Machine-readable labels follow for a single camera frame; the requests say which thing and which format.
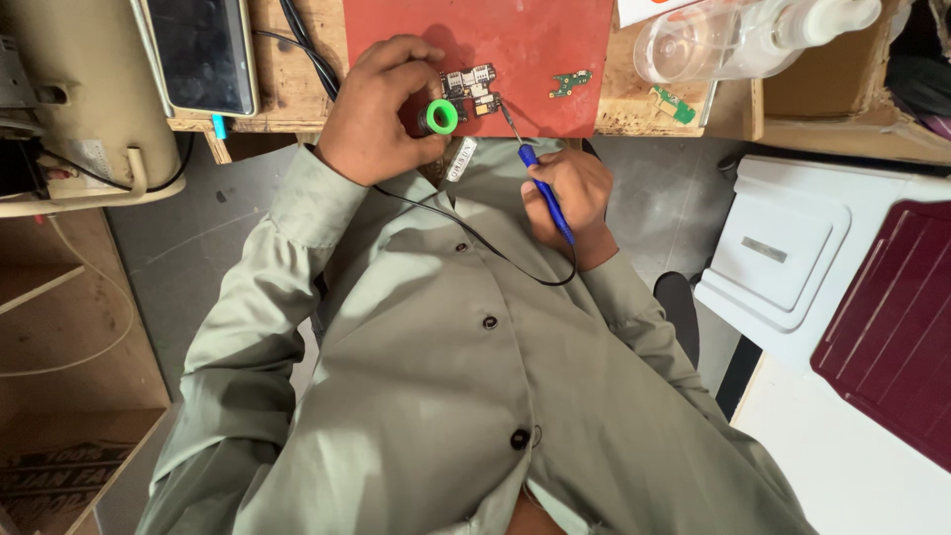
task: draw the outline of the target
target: green solder wire spool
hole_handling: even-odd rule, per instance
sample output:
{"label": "green solder wire spool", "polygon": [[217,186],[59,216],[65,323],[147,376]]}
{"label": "green solder wire spool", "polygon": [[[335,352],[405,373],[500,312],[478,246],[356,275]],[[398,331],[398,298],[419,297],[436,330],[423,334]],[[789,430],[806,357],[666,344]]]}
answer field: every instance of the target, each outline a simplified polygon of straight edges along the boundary
{"label": "green solder wire spool", "polygon": [[459,114],[453,103],[444,98],[437,98],[419,111],[417,123],[419,129],[426,135],[451,134],[459,124]]}

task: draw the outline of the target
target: blue soldering iron handle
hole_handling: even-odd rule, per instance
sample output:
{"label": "blue soldering iron handle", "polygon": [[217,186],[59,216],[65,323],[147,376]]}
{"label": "blue soldering iron handle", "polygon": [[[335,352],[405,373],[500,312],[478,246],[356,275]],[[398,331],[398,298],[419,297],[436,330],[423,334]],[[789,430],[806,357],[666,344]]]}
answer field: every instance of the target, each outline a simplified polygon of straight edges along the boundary
{"label": "blue soldering iron handle", "polygon": [[[522,159],[526,168],[538,165],[538,158],[535,157],[534,149],[532,149],[531,145],[522,145],[519,147],[518,157]],[[561,235],[565,237],[565,241],[568,242],[568,245],[573,246],[574,235],[572,234],[572,229],[568,226],[568,222],[565,221],[565,216],[561,213],[561,207],[558,205],[558,200],[554,198],[552,187],[534,178],[532,181],[535,183],[535,186],[538,187],[538,190],[541,191],[541,196],[545,197],[545,202],[548,203],[548,212],[552,215],[554,225],[558,227],[558,230],[561,232]]]}

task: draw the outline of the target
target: concrete floor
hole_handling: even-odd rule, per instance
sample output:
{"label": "concrete floor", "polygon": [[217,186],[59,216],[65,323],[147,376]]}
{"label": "concrete floor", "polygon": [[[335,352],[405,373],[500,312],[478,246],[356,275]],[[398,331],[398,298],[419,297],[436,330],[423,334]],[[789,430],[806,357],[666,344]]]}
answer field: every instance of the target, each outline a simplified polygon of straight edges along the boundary
{"label": "concrete floor", "polygon": [[[688,277],[701,271],[732,201],[732,183],[720,175],[716,163],[744,150],[745,144],[713,138],[608,137],[594,138],[592,144],[614,173],[608,225],[648,286],[668,270]],[[155,203],[107,210],[176,403],[181,402],[178,383],[188,345],[217,300],[224,273],[241,258],[245,237],[270,207],[294,150],[217,166],[199,137],[184,191]],[[740,334],[700,304],[698,318],[700,373],[715,393]],[[298,389],[306,385],[315,361],[316,351],[308,351],[296,368],[292,381]],[[134,530],[168,428],[153,436],[100,503],[97,513],[104,535]]]}

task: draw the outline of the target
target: green ring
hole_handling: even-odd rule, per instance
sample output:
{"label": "green ring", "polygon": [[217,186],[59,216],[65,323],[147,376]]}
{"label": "green ring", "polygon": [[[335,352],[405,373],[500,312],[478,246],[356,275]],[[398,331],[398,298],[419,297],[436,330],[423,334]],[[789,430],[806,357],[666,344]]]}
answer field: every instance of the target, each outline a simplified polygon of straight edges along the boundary
{"label": "green ring", "polygon": [[[444,123],[437,121],[437,114]],[[426,107],[426,126],[438,134],[450,134],[459,124],[459,114],[453,103],[444,98],[437,98]]]}

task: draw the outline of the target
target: shirt cuff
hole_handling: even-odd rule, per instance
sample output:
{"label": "shirt cuff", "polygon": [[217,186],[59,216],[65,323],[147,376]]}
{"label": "shirt cuff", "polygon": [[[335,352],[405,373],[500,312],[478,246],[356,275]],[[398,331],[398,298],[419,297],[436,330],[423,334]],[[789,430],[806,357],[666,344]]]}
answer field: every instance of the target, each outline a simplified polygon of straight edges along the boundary
{"label": "shirt cuff", "polygon": [[343,235],[368,188],[350,182],[305,147],[298,149],[271,206],[271,219],[292,241],[331,248]]}
{"label": "shirt cuff", "polygon": [[636,318],[653,301],[653,294],[621,251],[580,275],[610,329]]}

